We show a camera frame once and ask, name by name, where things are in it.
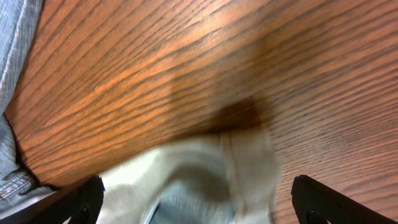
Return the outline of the light blue denim shorts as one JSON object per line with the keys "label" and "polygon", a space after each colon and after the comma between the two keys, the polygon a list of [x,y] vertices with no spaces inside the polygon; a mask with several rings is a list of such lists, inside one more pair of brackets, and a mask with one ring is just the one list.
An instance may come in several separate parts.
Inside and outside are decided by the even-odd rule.
{"label": "light blue denim shorts", "polygon": [[[279,176],[266,129],[172,142],[99,176],[105,191],[96,223],[270,223]],[[1,221],[31,221],[55,195],[18,163],[1,118]]]}

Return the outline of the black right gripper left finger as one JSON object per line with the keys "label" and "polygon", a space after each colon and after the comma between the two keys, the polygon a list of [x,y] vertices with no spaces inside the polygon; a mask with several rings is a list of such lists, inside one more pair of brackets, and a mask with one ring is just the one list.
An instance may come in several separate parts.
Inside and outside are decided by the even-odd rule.
{"label": "black right gripper left finger", "polygon": [[96,223],[104,191],[101,177],[94,175],[40,211],[29,223]]}

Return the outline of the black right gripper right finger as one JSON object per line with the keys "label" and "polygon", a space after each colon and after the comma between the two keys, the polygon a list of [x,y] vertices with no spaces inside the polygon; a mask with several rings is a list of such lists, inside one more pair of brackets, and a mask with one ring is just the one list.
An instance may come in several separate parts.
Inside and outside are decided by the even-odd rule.
{"label": "black right gripper right finger", "polygon": [[307,175],[294,179],[291,195],[300,224],[397,224]]}

